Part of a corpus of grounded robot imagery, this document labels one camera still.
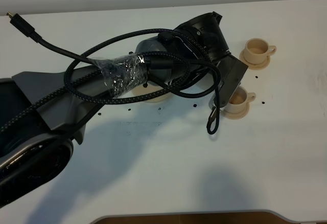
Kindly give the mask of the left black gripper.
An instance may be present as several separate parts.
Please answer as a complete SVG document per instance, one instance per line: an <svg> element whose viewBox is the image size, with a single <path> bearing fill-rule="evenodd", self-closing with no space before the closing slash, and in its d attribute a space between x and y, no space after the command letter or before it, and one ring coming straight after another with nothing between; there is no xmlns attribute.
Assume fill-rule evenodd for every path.
<svg viewBox="0 0 327 224"><path fill-rule="evenodd" d="M211 12L180 24L175 31L183 36L175 36L175 52L187 59L203 59L201 47L213 64L232 67L232 54L219 26L221 19L220 14Z"/></svg>

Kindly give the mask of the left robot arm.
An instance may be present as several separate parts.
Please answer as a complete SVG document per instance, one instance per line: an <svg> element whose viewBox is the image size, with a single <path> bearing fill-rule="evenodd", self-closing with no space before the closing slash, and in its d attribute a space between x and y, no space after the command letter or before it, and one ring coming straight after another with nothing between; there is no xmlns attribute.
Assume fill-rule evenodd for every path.
<svg viewBox="0 0 327 224"><path fill-rule="evenodd" d="M105 105L148 101L168 93L226 97L230 57L222 16L205 13L177 28L139 30L81 55L45 41L19 14L11 24L27 38L72 62L63 73L22 72L1 80L1 206L55 178L82 143L86 123Z"/></svg>

